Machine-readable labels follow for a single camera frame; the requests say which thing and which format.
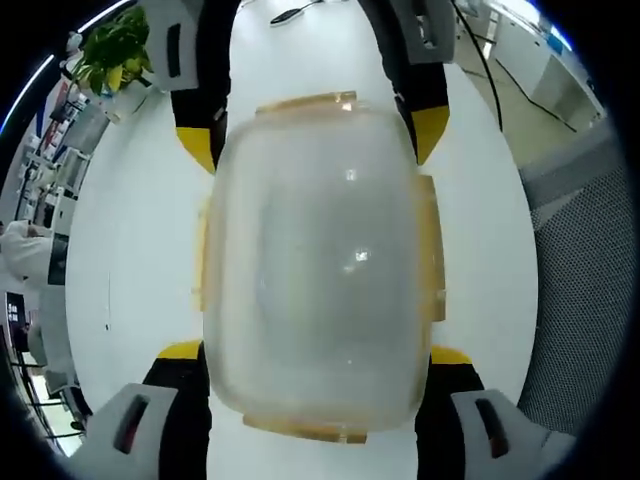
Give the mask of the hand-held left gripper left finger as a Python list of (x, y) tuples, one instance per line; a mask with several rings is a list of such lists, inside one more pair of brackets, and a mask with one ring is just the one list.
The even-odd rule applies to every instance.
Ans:
[(76, 479), (205, 479), (212, 416), (204, 342), (175, 343), (89, 419)]

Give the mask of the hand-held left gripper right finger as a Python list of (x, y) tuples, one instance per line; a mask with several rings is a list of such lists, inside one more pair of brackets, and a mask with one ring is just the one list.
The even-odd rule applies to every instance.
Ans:
[(542, 479), (575, 443), (486, 389), (470, 357), (443, 346), (431, 348), (414, 430), (419, 479)]

